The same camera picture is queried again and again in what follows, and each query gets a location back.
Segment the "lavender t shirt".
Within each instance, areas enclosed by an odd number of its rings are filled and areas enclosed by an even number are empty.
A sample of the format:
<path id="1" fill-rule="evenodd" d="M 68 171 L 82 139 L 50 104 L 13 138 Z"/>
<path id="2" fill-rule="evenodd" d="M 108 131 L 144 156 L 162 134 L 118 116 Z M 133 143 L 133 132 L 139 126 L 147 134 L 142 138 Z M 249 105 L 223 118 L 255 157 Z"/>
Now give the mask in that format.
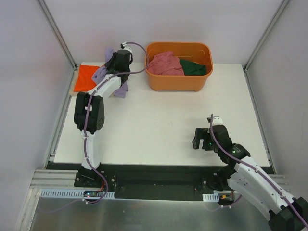
<path id="1" fill-rule="evenodd" d="M 105 51 L 104 51 L 105 64 L 107 64 L 107 62 L 111 60 L 114 53 L 115 53 L 115 51 L 110 47 L 107 47 L 105 49 Z M 107 74 L 107 68 L 103 65 L 99 69 L 96 70 L 96 72 L 92 75 L 91 79 L 94 81 L 94 83 L 96 85 L 98 85 L 100 82 L 102 82 L 104 80 L 106 74 Z M 116 96 L 116 97 L 125 98 L 127 92 L 128 92 L 128 84 L 127 84 L 127 82 L 125 82 L 125 83 L 123 83 L 123 85 L 120 88 L 118 88 L 113 93 L 113 95 Z"/>

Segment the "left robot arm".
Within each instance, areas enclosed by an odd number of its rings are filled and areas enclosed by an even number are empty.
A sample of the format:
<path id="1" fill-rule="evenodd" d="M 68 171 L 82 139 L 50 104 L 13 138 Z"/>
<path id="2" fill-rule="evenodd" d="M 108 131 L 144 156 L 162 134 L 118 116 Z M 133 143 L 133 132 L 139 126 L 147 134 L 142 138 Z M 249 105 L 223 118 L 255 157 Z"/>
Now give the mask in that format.
<path id="1" fill-rule="evenodd" d="M 98 132 L 104 125 L 104 101 L 111 95 L 124 98 L 128 91 L 127 80 L 133 61 L 130 47 L 105 52 L 105 64 L 93 75 L 96 86 L 76 96 L 74 123 L 82 136 L 84 152 L 81 168 L 74 182 L 75 187 L 103 187 L 104 180 L 98 151 Z"/>

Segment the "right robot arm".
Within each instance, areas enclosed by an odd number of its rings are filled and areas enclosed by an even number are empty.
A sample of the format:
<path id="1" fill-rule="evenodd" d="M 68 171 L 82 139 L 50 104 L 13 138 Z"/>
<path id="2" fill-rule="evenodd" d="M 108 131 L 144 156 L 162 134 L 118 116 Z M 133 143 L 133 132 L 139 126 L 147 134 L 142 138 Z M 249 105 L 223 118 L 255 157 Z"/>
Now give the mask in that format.
<path id="1" fill-rule="evenodd" d="M 196 128 L 194 149 L 214 151 L 226 164 L 210 177 L 215 191 L 234 190 L 248 200 L 268 221 L 273 231 L 301 231 L 308 227 L 308 203 L 278 185 L 240 144 L 233 143 L 223 124 Z"/>

